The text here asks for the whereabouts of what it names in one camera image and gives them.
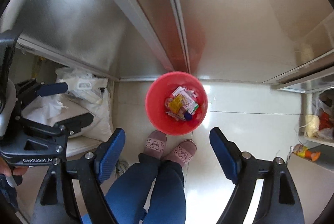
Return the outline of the person's left hand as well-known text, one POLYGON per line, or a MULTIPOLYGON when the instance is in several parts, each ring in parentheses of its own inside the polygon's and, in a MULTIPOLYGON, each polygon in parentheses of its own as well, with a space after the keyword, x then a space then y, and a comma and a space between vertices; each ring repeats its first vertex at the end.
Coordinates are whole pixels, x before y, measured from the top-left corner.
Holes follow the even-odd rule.
POLYGON ((0 157, 0 174, 3 174, 5 176, 12 176, 12 175, 20 176, 24 175, 28 169, 29 169, 28 166, 18 166, 15 167, 13 170, 11 170, 7 162, 2 157, 0 157))

